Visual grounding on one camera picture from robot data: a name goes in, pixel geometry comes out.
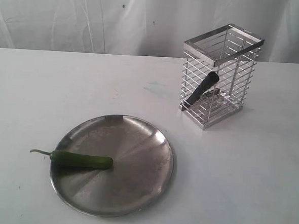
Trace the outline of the white backdrop curtain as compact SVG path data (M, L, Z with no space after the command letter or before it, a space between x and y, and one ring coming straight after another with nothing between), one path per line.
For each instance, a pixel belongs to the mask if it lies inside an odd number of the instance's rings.
M299 64L299 0L0 0L0 48L182 57L229 23L265 39L260 61Z

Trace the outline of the green chili pepper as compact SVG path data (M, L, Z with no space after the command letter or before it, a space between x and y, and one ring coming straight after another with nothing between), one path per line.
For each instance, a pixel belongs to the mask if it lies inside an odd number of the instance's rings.
M70 153L67 151L56 150L52 152L45 152L42 150L32 149L31 153L39 153L49 156L52 163L55 165L69 166L69 167L82 167L94 169L111 169L114 161L111 157L103 156L90 156L84 154Z

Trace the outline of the round stainless steel plate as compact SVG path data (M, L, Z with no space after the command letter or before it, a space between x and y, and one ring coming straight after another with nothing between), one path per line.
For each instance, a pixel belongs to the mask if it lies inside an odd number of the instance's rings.
M87 215L118 217L141 210L165 191L173 173L174 153L164 134L128 115L85 121L56 148L113 159L108 170L50 165L55 192L68 206Z

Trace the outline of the black knife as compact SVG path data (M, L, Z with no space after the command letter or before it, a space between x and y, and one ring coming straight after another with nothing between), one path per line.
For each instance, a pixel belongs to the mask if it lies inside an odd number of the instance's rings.
M181 111L188 109L197 100L200 99L201 94L205 93L209 88L214 86L219 81L219 76L214 71L211 71L201 84L195 89L195 91L189 96L189 98L183 102Z

